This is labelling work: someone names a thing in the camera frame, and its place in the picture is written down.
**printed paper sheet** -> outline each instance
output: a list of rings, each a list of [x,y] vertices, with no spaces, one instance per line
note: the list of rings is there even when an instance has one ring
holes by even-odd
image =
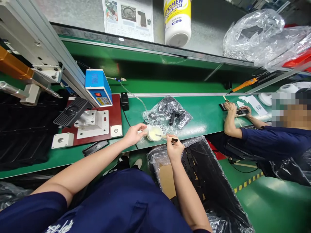
[[[153,42],[152,0],[103,0],[105,32]]]

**yellow black hazard tape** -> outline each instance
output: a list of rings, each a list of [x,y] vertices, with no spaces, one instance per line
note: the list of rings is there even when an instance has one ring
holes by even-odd
[[[245,181],[243,184],[239,185],[238,187],[234,188],[234,193],[237,193],[238,191],[241,191],[243,188],[246,188],[247,185],[251,184],[253,181],[259,179],[263,176],[263,172],[254,175],[251,179],[248,179],[248,181]]]

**black hair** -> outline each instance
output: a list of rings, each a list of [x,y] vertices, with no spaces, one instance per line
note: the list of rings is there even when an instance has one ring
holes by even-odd
[[[302,88],[296,92],[295,98],[300,105],[307,105],[307,110],[311,110],[311,88]]]

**navy blue uniform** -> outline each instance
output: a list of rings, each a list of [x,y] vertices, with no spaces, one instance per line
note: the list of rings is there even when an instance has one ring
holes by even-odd
[[[0,226],[1,233],[192,232],[150,176],[133,168],[103,177],[94,192],[68,212],[59,193],[25,197],[0,212]]]
[[[271,126],[241,130],[242,139],[227,136],[224,132],[210,134],[207,138],[221,153],[233,158],[235,155],[225,149],[229,139],[239,149],[269,161],[298,158],[311,148],[311,130]]]
[[[311,148],[310,130],[271,126],[241,130],[244,147],[268,160],[297,158]]]

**blue control box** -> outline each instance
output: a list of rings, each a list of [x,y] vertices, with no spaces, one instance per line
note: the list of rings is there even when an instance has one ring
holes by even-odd
[[[85,89],[99,107],[112,106],[111,89],[103,70],[86,70]]]

